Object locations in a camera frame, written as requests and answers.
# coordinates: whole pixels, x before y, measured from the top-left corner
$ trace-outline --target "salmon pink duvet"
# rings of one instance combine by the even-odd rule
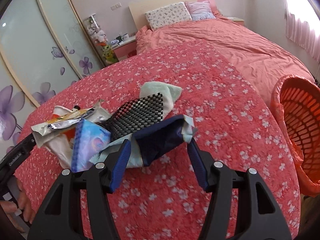
[[[251,83],[270,106],[271,92],[280,77],[288,74],[314,79],[295,56],[266,38],[224,17],[181,22],[137,35],[137,53],[197,39],[209,41]]]

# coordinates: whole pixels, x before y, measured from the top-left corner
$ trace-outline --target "white floral pillow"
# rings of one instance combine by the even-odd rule
[[[153,31],[170,24],[192,21],[191,15],[184,2],[173,3],[146,12],[145,16]]]

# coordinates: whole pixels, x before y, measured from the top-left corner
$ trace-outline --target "wooden headboard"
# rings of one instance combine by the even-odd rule
[[[148,25],[146,16],[144,15],[146,12],[155,10],[159,7],[163,7],[172,3],[177,2],[201,2],[201,1],[209,1],[211,5],[212,11],[216,10],[216,4],[214,0],[139,0],[133,1],[129,3],[129,8],[134,20],[134,23],[139,30],[144,25]]]

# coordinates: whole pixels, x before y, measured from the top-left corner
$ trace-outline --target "sliding wardrobe door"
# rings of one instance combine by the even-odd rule
[[[22,126],[35,109],[0,57],[0,160],[17,144]]]
[[[39,104],[79,80],[58,47],[36,0],[10,3],[0,20],[0,52]]]
[[[68,0],[40,0],[43,11],[72,63],[88,76],[103,68]]]

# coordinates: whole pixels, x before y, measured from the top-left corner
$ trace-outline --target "finger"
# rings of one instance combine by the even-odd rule
[[[35,219],[35,216],[36,216],[36,213],[34,210],[32,210],[32,213],[31,213],[31,217],[29,219],[29,223],[32,224],[33,223],[33,220]]]
[[[31,207],[30,200],[28,200],[23,210],[23,219],[25,220],[25,222],[29,221],[31,215],[32,215],[32,207]]]
[[[18,207],[14,202],[2,201],[0,200],[0,205],[6,214],[14,213],[17,211]]]
[[[18,223],[12,218],[11,215],[7,214],[7,216],[8,216],[8,218],[9,218],[9,220],[11,221],[11,223],[14,225],[14,227],[15,227],[20,233],[25,233],[25,231],[23,230],[23,228],[18,225]]]
[[[21,210],[25,209],[28,200],[29,198],[27,197],[27,194],[25,192],[20,192],[18,198],[18,206]]]
[[[19,190],[24,191],[23,184],[22,184],[21,180],[17,179],[17,184],[18,184]]]

